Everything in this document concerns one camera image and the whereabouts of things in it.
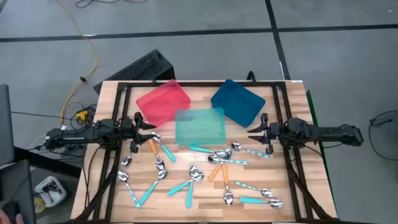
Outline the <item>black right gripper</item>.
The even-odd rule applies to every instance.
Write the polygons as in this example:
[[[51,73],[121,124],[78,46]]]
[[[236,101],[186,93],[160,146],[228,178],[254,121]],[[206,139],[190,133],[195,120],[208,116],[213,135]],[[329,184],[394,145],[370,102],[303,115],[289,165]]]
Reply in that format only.
[[[263,113],[261,115],[261,124],[254,129],[248,131],[248,133],[261,133],[262,136],[248,136],[249,139],[253,139],[255,141],[260,142],[266,146],[266,154],[271,155],[274,153],[274,148],[271,143],[272,139],[277,139],[279,132],[279,124],[278,123],[269,123],[269,118],[267,113]]]

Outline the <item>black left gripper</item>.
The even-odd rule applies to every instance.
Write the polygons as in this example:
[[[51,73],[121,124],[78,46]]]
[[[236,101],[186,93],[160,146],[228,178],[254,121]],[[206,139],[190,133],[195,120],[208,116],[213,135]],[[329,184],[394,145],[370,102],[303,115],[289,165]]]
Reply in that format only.
[[[124,118],[121,120],[122,139],[130,142],[130,153],[138,152],[138,145],[144,144],[146,141],[153,138],[152,134],[139,134],[139,129],[143,130],[154,129],[156,126],[143,122],[143,117],[140,112],[135,112],[133,119]]]

